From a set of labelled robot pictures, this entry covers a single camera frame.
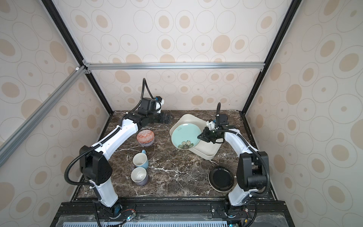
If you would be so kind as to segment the black plate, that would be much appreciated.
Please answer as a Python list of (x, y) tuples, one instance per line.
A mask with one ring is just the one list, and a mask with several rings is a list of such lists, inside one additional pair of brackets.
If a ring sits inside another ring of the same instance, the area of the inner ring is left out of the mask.
[(227, 193), (232, 190), (234, 176), (232, 172), (224, 166), (215, 166), (209, 172), (209, 184), (220, 193)]

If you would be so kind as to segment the white plastic bin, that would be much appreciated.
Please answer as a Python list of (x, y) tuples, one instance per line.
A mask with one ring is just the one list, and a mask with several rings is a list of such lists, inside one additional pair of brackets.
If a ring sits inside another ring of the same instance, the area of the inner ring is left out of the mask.
[(191, 114), (183, 115), (169, 131), (172, 144), (179, 150), (188, 150), (205, 160), (212, 160), (221, 145), (198, 138), (206, 126), (204, 120)]

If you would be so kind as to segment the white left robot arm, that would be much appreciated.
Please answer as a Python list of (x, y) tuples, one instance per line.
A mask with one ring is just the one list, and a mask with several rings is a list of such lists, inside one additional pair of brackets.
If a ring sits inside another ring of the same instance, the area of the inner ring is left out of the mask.
[[(88, 185), (96, 193), (98, 200), (104, 207), (114, 208), (118, 201), (118, 195), (112, 185), (112, 167), (108, 160), (114, 152), (132, 135), (149, 124), (169, 124), (170, 116), (161, 111), (164, 99), (142, 98), (136, 111), (128, 112), (120, 119), (116, 128), (106, 137), (91, 147), (83, 146), (76, 157), (67, 166), (64, 179), (71, 185)], [(80, 172), (88, 180), (87, 182), (75, 182), (70, 180), (69, 172), (73, 165), (80, 162)]]

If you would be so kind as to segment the mint green floral plate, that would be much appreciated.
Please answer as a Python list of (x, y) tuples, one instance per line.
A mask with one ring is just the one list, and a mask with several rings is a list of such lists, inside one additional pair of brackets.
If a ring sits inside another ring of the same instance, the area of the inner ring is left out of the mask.
[(178, 126), (171, 135), (173, 145), (181, 150), (195, 147), (199, 142), (198, 135), (201, 130), (198, 126), (191, 123), (184, 123)]

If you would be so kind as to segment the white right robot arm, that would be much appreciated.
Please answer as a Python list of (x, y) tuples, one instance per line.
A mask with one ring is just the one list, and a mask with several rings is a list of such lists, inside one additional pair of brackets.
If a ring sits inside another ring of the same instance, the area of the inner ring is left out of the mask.
[(226, 114), (217, 113), (215, 120), (207, 122), (198, 139), (213, 144), (222, 139), (230, 144), (239, 158), (237, 185), (228, 194), (229, 205), (241, 206), (254, 196), (268, 194), (271, 182), (267, 153), (254, 148), (240, 131), (228, 122)]

